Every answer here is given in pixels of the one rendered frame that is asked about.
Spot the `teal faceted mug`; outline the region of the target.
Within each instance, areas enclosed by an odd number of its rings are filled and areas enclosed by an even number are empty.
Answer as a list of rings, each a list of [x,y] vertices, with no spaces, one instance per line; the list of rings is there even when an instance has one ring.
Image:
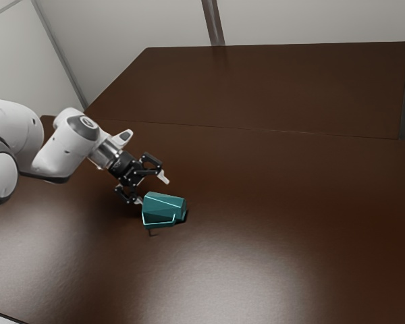
[[[158,192],[148,192],[143,198],[141,214],[146,230],[172,227],[186,221],[186,199]]]

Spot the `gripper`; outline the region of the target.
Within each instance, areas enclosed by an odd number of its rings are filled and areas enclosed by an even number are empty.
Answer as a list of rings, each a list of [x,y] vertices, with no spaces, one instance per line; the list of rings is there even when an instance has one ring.
[[[114,193],[127,205],[143,204],[143,199],[137,189],[144,176],[156,176],[164,184],[170,183],[165,175],[163,162],[148,152],[144,152],[137,160],[129,152],[122,151],[113,160],[108,172],[119,180],[120,184],[114,188]]]

